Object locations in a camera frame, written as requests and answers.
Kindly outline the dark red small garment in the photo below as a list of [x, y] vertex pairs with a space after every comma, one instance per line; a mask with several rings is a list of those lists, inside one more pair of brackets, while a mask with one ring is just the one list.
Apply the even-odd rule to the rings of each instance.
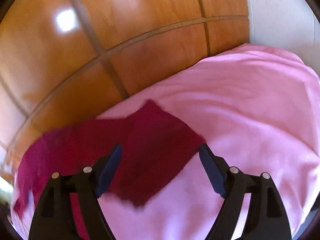
[[179, 118], [148, 100], [124, 118], [92, 119], [44, 133], [25, 152], [14, 186], [11, 218], [27, 239], [41, 193], [51, 175], [73, 175], [116, 146], [114, 173], [98, 176], [98, 203], [119, 239], [167, 239], [174, 192], [160, 191], [183, 170], [203, 138]]

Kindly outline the wooden wardrobe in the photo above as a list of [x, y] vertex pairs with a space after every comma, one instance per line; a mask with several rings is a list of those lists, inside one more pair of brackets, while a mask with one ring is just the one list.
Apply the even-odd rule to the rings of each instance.
[[3, 0], [1, 174], [43, 132], [248, 41], [247, 0]]

